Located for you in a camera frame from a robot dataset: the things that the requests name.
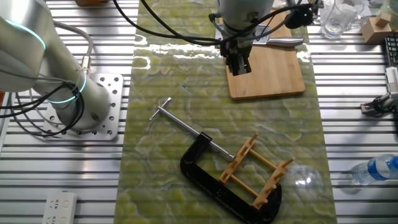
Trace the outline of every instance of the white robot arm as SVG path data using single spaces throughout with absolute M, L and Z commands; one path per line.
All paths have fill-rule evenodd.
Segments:
M 85 108 L 74 130 L 90 129 L 108 114 L 109 93 L 84 73 L 63 44 L 46 3 L 43 0 L 1 0 L 0 91 L 19 92 L 33 88 L 45 95 L 60 85 L 38 82 L 35 78 L 39 74 L 77 84 Z M 75 114 L 74 97 L 70 90 L 63 89 L 49 98 L 59 120 L 65 124 Z

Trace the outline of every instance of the plastic sheet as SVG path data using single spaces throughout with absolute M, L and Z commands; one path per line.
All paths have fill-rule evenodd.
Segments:
M 214 0 L 148 1 L 178 32 L 213 37 L 208 14 Z M 141 5 L 138 24 L 165 31 Z M 304 36 L 306 29 L 293 31 Z M 281 178 L 282 205 L 273 223 L 336 223 L 317 91 L 308 45 L 297 47 L 306 92 L 301 96 L 233 102 L 223 59 L 215 47 L 137 32 L 132 65 L 115 223 L 241 223 L 180 172 L 180 158 L 193 143 L 188 131 L 160 114 L 166 109 L 235 155 L 255 132 L 253 147 L 275 165 L 296 157 Z M 218 178 L 229 160 L 209 149 L 199 165 Z M 234 173 L 256 192 L 272 174 L 247 156 Z M 247 203 L 254 197 L 230 180 L 226 186 Z

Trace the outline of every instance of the black cable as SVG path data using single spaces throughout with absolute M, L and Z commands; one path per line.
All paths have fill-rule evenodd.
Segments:
M 151 30 L 147 30 L 139 25 L 137 25 L 136 23 L 134 23 L 132 20 L 130 20 L 130 18 L 123 12 L 123 10 L 120 8 L 118 2 L 116 0 L 113 0 L 114 5 L 116 6 L 116 9 L 118 9 L 119 13 L 123 16 L 123 18 L 128 21 L 128 23 L 130 23 L 132 26 L 134 26 L 135 28 L 147 33 L 147 34 L 152 34 L 158 37 L 164 37 L 164 38 L 172 38 L 172 39 L 181 39 L 176 37 L 175 35 L 167 35 L 167 34 L 161 34 L 161 33 L 157 33 L 157 32 L 153 32 Z M 191 39 L 194 40 L 204 40 L 204 41 L 214 41 L 216 39 L 212 39 L 212 38 L 206 38 L 206 37 L 189 37 Z
M 74 86 L 68 86 L 71 90 L 77 90 Z M 76 110 L 75 110 L 75 114 L 74 114 L 74 116 L 73 116 L 73 118 L 74 119 L 72 119 L 72 121 L 71 121 L 71 123 L 68 125 L 68 126 L 66 126 L 65 128 L 63 128 L 61 131 L 58 131 L 58 132 L 56 132 L 56 133 L 51 133 L 51 132 L 48 132 L 48 131 L 46 131 L 46 130 L 43 130 L 42 128 L 40 128 L 40 127 L 38 127 L 37 125 L 35 125 L 30 119 L 29 119 L 29 117 L 25 114 L 25 117 L 27 118 L 27 120 L 33 125 L 33 126 L 35 126 L 36 128 L 38 128 L 39 130 L 41 130 L 41 131 L 43 131 L 44 133 L 46 133 L 46 134 L 37 134 L 37 133 L 33 133 L 33 132 L 31 132 L 31 131 L 29 131 L 28 129 L 26 129 L 22 124 L 21 124 L 21 122 L 17 119 L 17 117 L 16 116 L 14 116 L 14 120 L 15 120 L 15 122 L 25 131 L 25 132 L 27 132 L 27 133 L 29 133 L 29 134 L 31 134 L 31 135 L 33 135 L 33 136 L 38 136 L 38 137 L 51 137 L 51 136 L 55 136 L 55 135 L 58 135 L 58 134 L 62 134 L 62 133 L 64 133 L 64 132 L 66 132 L 66 131 L 68 131 L 69 129 L 71 129 L 72 127 L 74 127 L 74 125 L 75 124 L 77 124 L 77 122 L 79 122 L 79 120 L 81 119 L 81 117 L 83 116 L 83 113 L 84 113 L 84 109 L 85 109 L 85 104 L 84 104 L 84 100 L 83 100 L 83 97 L 82 97 L 82 95 L 78 95 L 78 99 L 77 99 L 77 101 L 76 101 Z
M 269 22 L 267 23 L 267 25 L 263 28 L 263 30 L 261 31 L 262 35 L 264 33 L 264 31 L 268 28 L 269 24 L 272 22 L 272 20 L 275 18 L 275 16 L 272 16 L 271 19 L 269 20 Z
M 161 18 L 159 18 L 159 17 L 153 12 L 153 10 L 146 4 L 145 0 L 141 0 L 141 2 L 143 3 L 144 6 L 146 6 L 146 9 L 151 13 L 151 15 L 152 15 L 159 23 L 161 23 L 167 30 L 169 30 L 171 33 L 176 33 L 177 35 L 160 34 L 160 33 L 156 33 L 156 32 L 153 32 L 153 31 L 150 31 L 150 30 L 147 30 L 147 29 L 145 29 L 145 28 L 140 27 L 139 25 L 135 24 L 132 20 L 130 20 L 130 18 L 128 18 L 127 15 L 125 15 L 125 13 L 123 12 L 123 10 L 120 8 L 120 6 L 119 6 L 117 0 L 113 0 L 113 2 L 114 2 L 114 4 L 115 4 L 116 8 L 118 9 L 118 11 L 120 12 L 120 14 L 123 16 L 123 18 L 125 18 L 125 20 L 127 20 L 128 23 L 130 23 L 132 26 L 134 26 L 135 28 L 137 28 L 137 29 L 139 29 L 139 30 L 141 30 L 141 31 L 143 31 L 143 32 L 146 32 L 146 33 L 152 34 L 152 35 L 156 35 L 156 36 L 158 36 L 158 37 L 173 38 L 173 39 L 184 39 L 184 40 L 186 40 L 186 41 L 188 41 L 188 42 L 191 42 L 191 43 L 193 43 L 193 44 L 198 44 L 198 45 L 203 45 L 203 46 L 212 46 L 212 45 L 225 44 L 225 43 L 227 43 L 227 42 L 229 42 L 229 41 L 231 41 L 231 40 L 234 40 L 234 39 L 236 39 L 237 37 L 239 37 L 239 36 L 241 36 L 241 35 L 243 35 L 243 34 L 249 32 L 250 30 L 252 30 L 253 28 L 255 28 L 258 24 L 264 22 L 265 20 L 269 19 L 270 17 L 273 17 L 273 16 L 275 16 L 275 15 L 281 13 L 281 12 L 285 12 L 285 11 L 292 10 L 292 9 L 300 9 L 300 8 L 302 8 L 302 7 L 311 7 L 311 6 L 312 6 L 312 4 L 301 4 L 301 5 L 287 6 L 287 7 L 284 7 L 284 8 L 282 8 L 282 9 L 278 9 L 278 10 L 276 10 L 276 11 L 274 11 L 274 12 L 272 12 L 272 13 L 270 13 L 270 14 L 264 16 L 264 17 L 262 17 L 262 18 L 259 19 L 257 22 L 251 24 L 251 25 L 248 26 L 247 28 L 245 28 L 245 29 L 241 30 L 240 32 L 238 32 L 237 34 L 235 34 L 235 35 L 233 35 L 233 36 L 231 36 L 231 37 L 228 37 L 227 39 L 224 39 L 224 40 L 215 40 L 215 41 L 214 41 L 214 39 L 209 39 L 209 38 L 207 38 L 206 40 L 208 40 L 208 41 L 214 41 L 214 42 L 197 42 L 197 41 L 194 41 L 194 40 L 199 40 L 199 39 L 203 39 L 203 38 L 202 38 L 202 37 L 187 37 L 187 36 L 183 36 L 183 35 L 179 34 L 178 32 L 175 32 L 172 28 L 170 28 L 164 21 L 162 21 Z M 282 26 L 284 23 L 286 23 L 288 17 L 287 17 L 281 24 L 279 24 L 279 25 L 277 26 L 277 28 L 279 28 L 279 27 Z M 274 32 L 275 30 L 276 30 L 276 29 L 272 29 L 272 30 L 269 31 L 269 33 L 272 33 L 272 32 Z
M 278 9 L 268 15 L 265 15 L 264 17 L 262 17 L 261 19 L 259 19 L 258 21 L 254 22 L 253 24 L 251 24 L 250 26 L 248 26 L 247 28 L 239 31 L 237 34 L 225 39 L 225 40 L 217 40 L 215 43 L 207 43 L 207 42 L 197 42 L 197 41 L 189 41 L 187 40 L 186 37 L 184 37 L 183 35 L 177 33 L 175 30 L 173 30 L 172 28 L 170 28 L 161 18 L 159 18 L 159 16 L 156 15 L 156 13 L 147 5 L 147 3 L 145 2 L 145 0 L 141 0 L 141 3 L 144 5 L 144 7 L 148 10 L 148 12 L 160 23 L 162 24 L 168 31 L 170 31 L 173 34 L 177 34 L 179 37 L 179 39 L 183 39 L 186 40 L 187 42 L 190 42 L 192 44 L 198 44 L 198 45 L 202 45 L 202 46 L 212 46 L 212 45 L 219 45 L 219 44 L 224 44 L 227 43 L 231 40 L 236 39 L 237 37 L 251 31 L 253 28 L 257 27 L 257 25 L 259 25 L 260 23 L 264 22 L 265 20 L 267 20 L 270 17 L 273 17 L 281 12 L 284 11 L 288 11 L 291 9 L 300 9 L 301 7 L 305 6 L 305 7 L 310 7 L 311 4 L 303 4 L 303 5 L 294 5 L 294 6 L 288 6 L 288 7 L 284 7 L 282 9 Z M 288 15 L 284 21 L 282 21 L 279 25 L 277 25 L 277 27 L 273 28 L 272 30 L 270 30 L 269 32 L 267 32 L 267 35 L 273 33 L 275 30 L 277 30 L 278 28 L 280 28 L 282 25 L 284 25 L 290 18 L 292 17 L 292 15 Z
M 60 89 L 65 88 L 66 86 L 67 86 L 67 84 L 66 84 L 66 83 L 63 83 L 62 85 L 56 87 L 56 89 L 54 89 L 54 90 L 51 91 L 50 93 L 47 93 L 46 95 L 44 95 L 44 96 L 40 97 L 39 99 L 35 100 L 35 101 L 38 101 L 38 102 L 37 102 L 34 106 L 32 106 L 32 107 L 30 107 L 30 108 L 27 108 L 26 110 L 17 112 L 17 113 L 15 113 L 15 114 L 14 114 L 14 112 L 12 112 L 11 114 L 0 115 L 0 118 L 10 118 L 10 117 L 12 117 L 12 116 L 21 115 L 21 114 L 23 114 L 23 113 L 26 113 L 26 112 L 29 112 L 29 111 L 31 111 L 31 110 L 34 110 L 36 107 L 38 107 L 40 104 L 42 104 L 46 99 L 48 99 L 50 96 L 52 96 L 54 93 L 56 93 L 56 92 L 59 91 Z M 20 106 L 16 106 L 16 107 L 15 107 L 15 106 L 3 106 L 3 107 L 0 108 L 0 109 L 10 109 L 10 110 L 13 110 L 13 109 L 22 108 L 22 107 L 24 107 L 25 105 L 31 105 L 31 103 L 26 103 L 26 104 L 24 104 L 24 105 L 20 105 Z

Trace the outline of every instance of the black c-clamp frame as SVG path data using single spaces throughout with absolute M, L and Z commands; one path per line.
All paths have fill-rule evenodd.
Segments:
M 165 105 L 166 103 L 162 106 L 159 106 L 159 110 L 155 114 L 161 112 L 169 116 L 170 113 L 163 109 L 163 106 Z M 172 114 L 169 117 L 185 128 L 188 126 Z M 182 174 L 196 186 L 208 193 L 220 205 L 222 205 L 225 209 L 228 209 L 233 215 L 238 217 L 244 223 L 271 223 L 276 217 L 279 211 L 280 203 L 282 201 L 282 188 L 280 184 L 276 184 L 276 189 L 273 190 L 267 197 L 268 202 L 263 204 L 259 210 L 252 205 L 249 205 L 235 193 L 226 188 L 223 183 L 221 183 L 219 180 L 216 180 L 214 177 L 196 165 L 196 161 L 204 153 L 204 151 L 209 148 L 211 141 L 212 138 L 203 132 L 197 136 L 195 142 L 189 147 L 189 149 L 181 158 L 180 168 Z

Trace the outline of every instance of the white power strip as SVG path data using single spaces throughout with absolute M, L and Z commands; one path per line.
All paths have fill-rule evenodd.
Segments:
M 49 194 L 45 203 L 42 224 L 73 224 L 77 194 L 54 192 Z

